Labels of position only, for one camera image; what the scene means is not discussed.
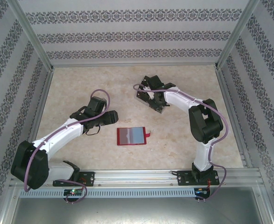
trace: enclosure wall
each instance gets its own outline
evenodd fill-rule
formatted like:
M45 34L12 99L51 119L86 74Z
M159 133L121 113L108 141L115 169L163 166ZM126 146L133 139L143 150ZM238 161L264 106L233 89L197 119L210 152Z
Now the enclosure wall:
M221 70L274 206L274 0L258 3Z
M248 0L21 0L54 66L215 63Z
M28 139L49 71L0 0L0 207L17 146Z

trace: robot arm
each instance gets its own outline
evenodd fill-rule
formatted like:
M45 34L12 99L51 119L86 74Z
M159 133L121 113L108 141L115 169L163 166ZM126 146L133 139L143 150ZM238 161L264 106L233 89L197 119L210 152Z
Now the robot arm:
M80 169L76 165L72 164L69 161L63 161L62 163L58 164L51 163L49 161L59 149L61 149L74 138L84 133L87 133L94 126L98 126L100 128L100 126L116 123L118 121L117 112L108 111L97 119L77 123L68 127L68 125L74 122L78 122L99 115L103 111L105 106L105 99L92 97L88 106L84 106L80 108L77 112L70 115L70 118L67 119L67 121L58 129L60 129L61 127L66 128L55 134L49 141L45 142L34 156L28 175L29 187L31 187L32 189L37 189L41 187L46 181L54 181L58 179L77 182ZM28 141L23 141L18 146L14 162L11 167L12 175L17 177L21 181L24 181L25 172L31 154L52 133L32 143L29 143Z
M198 141L196 158L192 164L192 175L198 182L204 179L213 170L213 166L209 163L208 153L212 142L217 139L220 131L223 130L221 118L209 108L179 94L179 89L172 83L162 83L158 76L145 76L141 84L144 87L140 86L139 88L144 90L171 90L154 93L137 92L136 97L155 111L162 113L164 107L171 104L189 114L191 132ZM217 109L211 99L196 100Z

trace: marble-pattern floor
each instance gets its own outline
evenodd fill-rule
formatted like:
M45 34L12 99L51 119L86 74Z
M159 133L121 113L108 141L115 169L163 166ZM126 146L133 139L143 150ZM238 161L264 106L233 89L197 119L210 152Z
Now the marble-pattern floor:
M172 82L196 98L213 99L230 130L227 138L215 146L212 160L227 168L243 167L212 65L56 68L37 138L49 134L87 105L95 89L108 91L110 110L118 112L119 121L103 126L99 134L74 139L51 161L69 160L81 169L191 168L197 142L190 132L188 114L175 106L159 114L134 99L132 86L145 75L158 75L162 82ZM106 98L101 92L95 95ZM117 146L116 128L134 126L145 126L147 132L151 131L147 144Z

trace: aluminum frame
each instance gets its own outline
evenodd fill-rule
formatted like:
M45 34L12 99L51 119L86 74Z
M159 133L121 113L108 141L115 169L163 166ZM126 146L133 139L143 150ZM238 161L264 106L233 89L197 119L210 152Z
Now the aluminum frame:
M89 189L187 189L199 186L178 186L176 176L172 171L181 169L161 170L92 170L95 172L94 186ZM220 181L224 171L217 170ZM258 168L228 168L227 177L222 185L224 188L252 187L258 209L265 224L274 224L274 213L270 204L261 173ZM12 178L7 197L0 214L0 224L10 224L17 209L17 203L23 182ZM72 187L53 187L52 182L46 182L39 189L71 189Z
M226 61L227 57L229 56L232 48L234 47L234 44L236 43L237 39L239 38L240 33L242 32L243 28L246 26L246 23L248 22L250 16L252 15L252 13L258 3L259 3L259 0L249 0L248 1L243 13L240 16L240 19L238 20L233 32L231 33L231 35L227 41L227 44L225 45L219 59L216 62L218 69L221 68L223 66L223 64L225 64L225 61Z

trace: purple cable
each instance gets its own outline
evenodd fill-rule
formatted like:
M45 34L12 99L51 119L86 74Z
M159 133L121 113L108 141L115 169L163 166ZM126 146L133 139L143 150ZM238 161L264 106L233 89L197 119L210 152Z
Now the purple cable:
M223 179L222 179L221 183L219 184L219 186L218 186L217 189L215 190L215 192L214 192L211 196L209 196L209 198L206 199L206 201L209 200L212 196L214 196L214 195L219 191L220 187L221 187L222 184L224 183L224 180L225 180L225 178L226 178L226 176L227 176L227 170L226 170L225 167L223 167L223 166L221 166L221 165L214 164L213 162L211 162L212 147L213 147L216 143L222 141L222 140L223 140L224 138L226 138L226 136L228 135L228 123L227 123L226 119L225 119L224 116L223 116L219 111L217 111L215 108L213 108L213 107L211 107L211 106L209 106L209 105L207 105L207 104L205 104L205 103L203 103L203 102L201 102L201 101L199 101L199 100L196 100L196 98L194 98L194 97L188 95L187 93L185 93L185 92L183 92L183 91L180 91L180 90L179 90L179 91L176 91L176 90L140 90L140 89L137 89L136 86L142 86L142 87L145 87L145 86L142 85L142 84L136 84L136 85L134 85L134 86L133 86L133 89L136 90L136 91L139 91L139 92L175 92L175 93L181 94L181 95L185 96L186 98L188 98L188 99L194 101L195 103L201 104L201 105L203 105L203 106L205 106L205 107L211 109L211 110L214 111L217 115L219 115L220 118L223 120L223 122L224 122L224 124L225 124L225 133L224 133L224 135L223 135L221 138L219 138L219 139L215 140L213 143L211 143L210 149L209 149L209 151L208 151L208 162L209 162L211 165L215 166L215 167L222 168L222 169L224 170L224 176L223 176Z
M92 92L90 98L92 98L93 94L98 92L98 91L101 91L101 92L104 92L107 97L108 97L108 104L107 104L107 107L105 108L105 110L103 112L101 112L99 115L93 117L93 118L88 118L88 119L85 119L85 120L80 120L80 121L76 121L76 122L73 122L67 126L64 126L64 127L61 127L59 128L58 130L54 131L51 135L49 135L43 142L41 142L39 144L39 146L35 149L35 151L32 153L31 157L30 157L30 160L28 162L28 165L27 165L27 169L26 169L26 173L25 173L25 178L24 178L24 190L26 192L28 192L31 188L27 188L27 183L28 183L28 175L29 175L29 170L30 170L30 167L31 167L31 164L32 164L32 161L34 159L34 156L36 155L36 153L38 152L38 150L41 148L42 145L45 145L45 142L47 142L48 140L50 140L55 134L59 133L60 131L64 130L65 128L67 127L70 127L70 126L73 126L73 125L76 125L78 123L83 123L83 122L86 122L86 121L90 121L90 120L94 120L96 118L99 118L100 116L102 116L105 112L107 112L107 110L109 109L110 107L110 102L111 102L111 99L110 99L110 95L105 91L105 90L102 90L102 89L97 89L95 91ZM75 183L75 184L78 184L78 185L83 185L81 183L78 183L78 182L72 182L72 183Z
M83 185L82 183L79 183L79 182L75 182L75 181L69 181L69 180L58 180L58 181L61 181L61 182L66 182L66 183L73 183L73 184L77 184L77 185L80 185L80 186L82 186L84 189L85 189L85 194L82 196L82 197L80 197L79 199L77 199L76 201L74 201L74 202L70 202L70 201L68 201L67 199L68 199L68 197L70 196L70 195L67 195L66 196L66 203L71 203L71 204L75 204L75 203L78 203L78 202L80 202L80 201L82 201L86 196L87 196L87 188L86 188L86 186L85 185Z

